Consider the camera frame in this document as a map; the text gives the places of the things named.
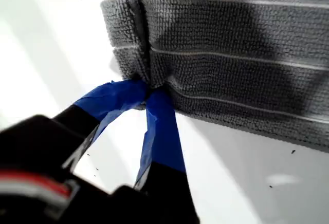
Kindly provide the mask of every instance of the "gray towel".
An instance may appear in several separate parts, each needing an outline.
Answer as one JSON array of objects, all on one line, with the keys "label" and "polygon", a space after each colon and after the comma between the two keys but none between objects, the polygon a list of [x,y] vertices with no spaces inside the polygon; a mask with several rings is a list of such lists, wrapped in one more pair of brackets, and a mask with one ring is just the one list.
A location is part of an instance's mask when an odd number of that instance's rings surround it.
[{"label": "gray towel", "polygon": [[329,151],[329,0],[104,0],[124,78],[190,117]]}]

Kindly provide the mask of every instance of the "black plastic part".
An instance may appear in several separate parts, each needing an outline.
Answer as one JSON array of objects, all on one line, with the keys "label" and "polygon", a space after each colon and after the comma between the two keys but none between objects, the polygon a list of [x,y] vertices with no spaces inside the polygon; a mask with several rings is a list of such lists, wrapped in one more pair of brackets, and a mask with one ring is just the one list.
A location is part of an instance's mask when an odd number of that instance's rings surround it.
[{"label": "black plastic part", "polygon": [[55,116],[53,120],[63,124],[67,129],[83,137],[89,136],[100,123],[96,118],[75,105],[71,105],[65,109],[59,115]]},{"label": "black plastic part", "polygon": [[80,159],[98,125],[71,106],[54,119],[34,116],[2,131],[0,170],[41,173],[59,183],[73,180],[79,190],[58,219],[49,217],[47,206],[36,199],[1,194],[0,222],[199,223],[186,174],[170,167],[152,162],[139,182],[140,191],[122,186],[112,195],[63,169],[69,158]]},{"label": "black plastic part", "polygon": [[147,194],[167,223],[199,223],[186,173],[152,162],[135,189]]}]

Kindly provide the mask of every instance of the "white surface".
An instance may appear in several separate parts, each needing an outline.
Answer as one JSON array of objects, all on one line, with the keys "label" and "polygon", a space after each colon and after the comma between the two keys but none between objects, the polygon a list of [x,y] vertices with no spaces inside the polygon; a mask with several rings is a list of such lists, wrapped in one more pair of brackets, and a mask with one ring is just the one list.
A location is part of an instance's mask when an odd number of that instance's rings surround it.
[{"label": "white surface", "polygon": [[[0,0],[0,127],[51,117],[120,80],[99,3]],[[329,154],[181,115],[177,122],[202,223],[328,223]],[[126,112],[76,174],[108,192],[133,185],[145,131],[145,113]]]}]

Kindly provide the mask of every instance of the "red stripe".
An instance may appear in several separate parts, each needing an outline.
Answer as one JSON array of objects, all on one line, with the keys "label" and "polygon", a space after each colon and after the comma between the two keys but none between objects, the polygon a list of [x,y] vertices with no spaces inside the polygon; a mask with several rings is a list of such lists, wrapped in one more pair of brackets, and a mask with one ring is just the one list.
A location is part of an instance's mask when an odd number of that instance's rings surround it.
[{"label": "red stripe", "polygon": [[37,184],[43,188],[56,192],[59,195],[65,197],[70,196],[70,190],[68,189],[68,187],[54,181],[53,179],[47,178],[39,174],[25,172],[25,171],[0,170],[0,181],[4,179],[19,180],[19,181]]}]

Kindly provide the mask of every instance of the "microfiber towel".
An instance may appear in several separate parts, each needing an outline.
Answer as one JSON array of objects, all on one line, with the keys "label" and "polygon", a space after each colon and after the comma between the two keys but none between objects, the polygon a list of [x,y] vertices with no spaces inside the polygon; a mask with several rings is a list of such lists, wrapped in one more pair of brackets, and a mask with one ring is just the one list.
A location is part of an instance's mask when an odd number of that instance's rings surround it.
[{"label": "microfiber towel", "polygon": [[125,79],[178,112],[329,151],[329,0],[103,0]]}]

